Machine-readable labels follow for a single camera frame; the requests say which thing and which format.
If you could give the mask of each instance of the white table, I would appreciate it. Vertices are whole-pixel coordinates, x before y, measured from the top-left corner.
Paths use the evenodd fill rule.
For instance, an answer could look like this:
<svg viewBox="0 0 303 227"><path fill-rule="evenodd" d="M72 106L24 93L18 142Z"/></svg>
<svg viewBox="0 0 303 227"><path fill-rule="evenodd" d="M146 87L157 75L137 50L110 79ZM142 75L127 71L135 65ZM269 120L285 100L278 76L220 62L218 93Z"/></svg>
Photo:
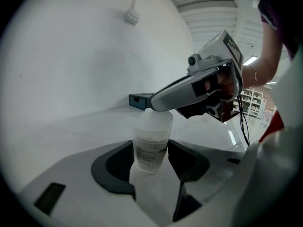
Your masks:
<svg viewBox="0 0 303 227"><path fill-rule="evenodd" d="M230 151L245 149L231 121L223 124L211 116L185 119L171 111L174 123L170 138ZM131 123L142 110L122 107L73 117L18 140L1 153L3 173L15 192L60 159L110 143L130 140Z"/></svg>

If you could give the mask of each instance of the black slot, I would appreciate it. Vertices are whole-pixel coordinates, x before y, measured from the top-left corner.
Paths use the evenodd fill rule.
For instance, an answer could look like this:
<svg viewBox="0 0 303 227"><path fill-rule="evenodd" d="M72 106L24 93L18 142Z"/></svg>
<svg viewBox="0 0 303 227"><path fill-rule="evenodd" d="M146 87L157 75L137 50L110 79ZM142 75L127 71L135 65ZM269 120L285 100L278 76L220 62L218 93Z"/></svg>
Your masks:
<svg viewBox="0 0 303 227"><path fill-rule="evenodd" d="M210 162L205 156L173 140L168 142L168 154L169 162L182 183L200 179L210 167Z"/></svg>
<svg viewBox="0 0 303 227"><path fill-rule="evenodd" d="M91 166L91 174L94 180L109 192L129 194L135 200L134 186L129 183L133 162L133 142L130 140L99 156Z"/></svg>
<svg viewBox="0 0 303 227"><path fill-rule="evenodd" d="M193 213L198 208L202 206L196 199L194 199L191 195L186 193L185 187L183 184L180 186L179 197L176 206L176 210L173 216L173 222L176 222L187 215Z"/></svg>
<svg viewBox="0 0 303 227"><path fill-rule="evenodd" d="M237 164L237 165L240 163L240 160L236 159L236 158L228 158L227 161L229 161L231 163L234 163L234 164Z"/></svg>
<svg viewBox="0 0 303 227"><path fill-rule="evenodd" d="M193 91L194 91L196 97L202 96L207 93L204 79L193 82L191 84L191 86L193 87Z"/></svg>
<svg viewBox="0 0 303 227"><path fill-rule="evenodd" d="M43 213L49 215L59 200L65 185L59 183L51 183L43 194L37 199L34 205Z"/></svg>

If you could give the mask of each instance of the plastic bottle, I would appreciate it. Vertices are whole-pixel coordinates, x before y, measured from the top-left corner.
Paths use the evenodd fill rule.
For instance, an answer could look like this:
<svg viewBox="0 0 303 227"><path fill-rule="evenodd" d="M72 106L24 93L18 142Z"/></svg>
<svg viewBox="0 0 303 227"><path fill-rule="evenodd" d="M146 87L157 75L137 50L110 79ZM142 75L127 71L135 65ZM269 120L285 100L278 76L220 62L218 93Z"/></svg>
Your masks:
<svg viewBox="0 0 303 227"><path fill-rule="evenodd" d="M167 150L173 116L148 108L132 127L134 163L148 173L160 170Z"/></svg>

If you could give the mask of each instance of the white machine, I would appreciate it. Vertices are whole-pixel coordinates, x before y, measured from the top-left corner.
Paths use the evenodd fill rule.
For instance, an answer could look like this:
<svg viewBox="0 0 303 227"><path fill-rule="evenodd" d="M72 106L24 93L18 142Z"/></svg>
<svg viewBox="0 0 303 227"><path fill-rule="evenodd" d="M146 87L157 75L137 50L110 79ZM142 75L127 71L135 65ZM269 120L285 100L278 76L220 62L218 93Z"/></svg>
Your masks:
<svg viewBox="0 0 303 227"><path fill-rule="evenodd" d="M232 100L242 89L242 62L238 47L223 31L189 57L188 74L152 95L149 106L177 109L186 118L208 113L221 122L229 120L236 115ZM216 82L216 73L225 70L233 78L233 95L222 93ZM211 82L209 91L205 80ZM303 137L300 129L282 131L245 154L170 140L168 161L179 189L170 226L258 221L300 169L302 139L295 136ZM20 197L45 214L40 218L51 217L48 226L164 226L137 204L139 189L129 182L133 162L131 140L71 155L33 180Z"/></svg>

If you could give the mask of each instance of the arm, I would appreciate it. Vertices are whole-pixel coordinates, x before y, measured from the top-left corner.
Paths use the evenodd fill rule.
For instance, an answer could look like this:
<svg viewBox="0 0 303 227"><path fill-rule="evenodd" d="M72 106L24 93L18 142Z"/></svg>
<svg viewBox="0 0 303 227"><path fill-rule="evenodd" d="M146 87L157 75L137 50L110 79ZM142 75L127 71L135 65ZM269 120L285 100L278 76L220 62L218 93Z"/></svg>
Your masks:
<svg viewBox="0 0 303 227"><path fill-rule="evenodd" d="M267 23L263 23L263 46L260 58L251 65L257 73L255 86L263 86L276 74L282 52L282 42L276 35L276 31ZM255 80L255 72L250 66L243 66L243 86L251 87Z"/></svg>

